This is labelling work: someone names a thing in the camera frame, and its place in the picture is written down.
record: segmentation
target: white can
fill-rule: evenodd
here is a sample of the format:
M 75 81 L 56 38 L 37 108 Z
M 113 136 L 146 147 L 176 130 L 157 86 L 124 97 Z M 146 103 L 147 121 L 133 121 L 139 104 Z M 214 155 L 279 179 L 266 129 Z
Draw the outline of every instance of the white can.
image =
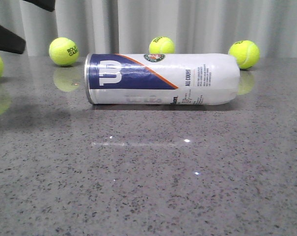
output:
M 238 92 L 240 70 L 227 54 L 89 54 L 92 104 L 218 105 Z

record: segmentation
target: curtain fold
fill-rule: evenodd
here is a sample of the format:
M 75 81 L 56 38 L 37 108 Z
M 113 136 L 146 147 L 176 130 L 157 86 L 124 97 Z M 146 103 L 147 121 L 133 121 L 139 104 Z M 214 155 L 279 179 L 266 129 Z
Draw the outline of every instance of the curtain fold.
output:
M 297 57 L 297 0 L 56 0 L 48 12 L 23 0 L 0 0 L 0 25 L 24 38 L 25 54 L 48 55 L 56 37 L 88 53 L 147 53 L 168 36 L 176 53 L 227 53 L 238 40 L 261 57 Z

